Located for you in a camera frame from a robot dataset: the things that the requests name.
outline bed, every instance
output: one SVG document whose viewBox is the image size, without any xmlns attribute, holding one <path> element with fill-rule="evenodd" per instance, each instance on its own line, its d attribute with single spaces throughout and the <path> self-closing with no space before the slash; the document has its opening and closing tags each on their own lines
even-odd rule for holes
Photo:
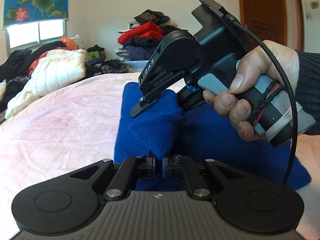
<svg viewBox="0 0 320 240">
<path fill-rule="evenodd" d="M 0 126 L 0 240 L 18 232 L 11 215 L 14 196 L 25 187 L 113 158 L 122 91 L 139 73 L 99 75 L 35 101 Z M 170 87 L 178 91 L 180 81 Z M 297 156 L 312 176 L 298 192 L 305 213 L 298 227 L 307 240 L 320 238 L 319 137 L 300 136 Z"/>
</svg>

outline window frame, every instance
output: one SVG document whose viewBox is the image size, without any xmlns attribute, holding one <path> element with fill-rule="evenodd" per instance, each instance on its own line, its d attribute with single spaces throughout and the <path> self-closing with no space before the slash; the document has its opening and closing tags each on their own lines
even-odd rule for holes
<svg viewBox="0 0 320 240">
<path fill-rule="evenodd" d="M 67 36 L 67 27 L 66 27 L 66 20 L 65 19 L 60 19 L 63 20 L 62 24 L 63 24 L 63 36 Z M 27 43 L 27 44 L 23 44 L 14 48 L 10 48 L 10 38 L 9 38 L 9 32 L 7 29 L 4 30 L 5 32 L 5 43 L 6 43 L 6 47 L 7 47 L 7 55 L 9 56 L 12 52 L 14 52 L 15 50 L 19 50 L 19 49 L 36 49 L 44 44 L 48 44 L 54 41 L 59 41 L 61 37 L 55 37 L 52 39 L 45 39 L 45 40 L 41 40 L 40 39 L 40 26 L 38 24 L 38 35 L 39 35 L 39 42 L 38 41 L 34 41 L 31 43 Z"/>
</svg>

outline ridged gray surface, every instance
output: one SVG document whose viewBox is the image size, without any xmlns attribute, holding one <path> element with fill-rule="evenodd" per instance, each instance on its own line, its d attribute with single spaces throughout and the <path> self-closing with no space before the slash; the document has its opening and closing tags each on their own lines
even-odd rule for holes
<svg viewBox="0 0 320 240">
<path fill-rule="evenodd" d="M 257 236 L 233 228 L 207 201 L 185 191 L 133 191 L 122 201 L 109 202 L 90 225 L 64 236 L 36 236 L 28 232 L 14 240 L 302 240 L 296 232 Z"/>
</svg>

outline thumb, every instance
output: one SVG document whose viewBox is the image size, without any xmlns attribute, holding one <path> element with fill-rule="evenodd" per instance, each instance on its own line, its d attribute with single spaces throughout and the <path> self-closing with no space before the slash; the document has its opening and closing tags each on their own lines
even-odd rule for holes
<svg viewBox="0 0 320 240">
<path fill-rule="evenodd" d="M 276 47 L 269 44 L 269 41 L 264 41 L 269 49 L 277 56 Z M 250 51 L 244 56 L 239 63 L 237 74 L 230 85 L 229 92 L 233 94 L 240 94 L 251 87 L 253 87 L 258 81 L 260 75 L 269 72 L 269 69 L 273 66 L 272 61 L 259 46 Z"/>
</svg>

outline red cord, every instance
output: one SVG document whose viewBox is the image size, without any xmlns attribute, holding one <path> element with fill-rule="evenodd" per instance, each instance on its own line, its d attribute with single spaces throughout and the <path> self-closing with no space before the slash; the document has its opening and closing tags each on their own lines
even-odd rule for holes
<svg viewBox="0 0 320 240">
<path fill-rule="evenodd" d="M 274 91 L 277 89 L 277 87 L 279 86 L 279 83 L 275 84 L 271 90 L 270 90 L 270 93 L 269 95 L 272 95 L 274 93 Z M 263 112 L 264 112 L 265 108 L 262 109 L 262 111 L 260 112 L 260 114 L 258 115 L 257 119 L 253 122 L 253 125 L 252 127 L 255 128 L 258 124 L 258 122 L 260 121 L 262 115 L 263 115 Z"/>
</svg>

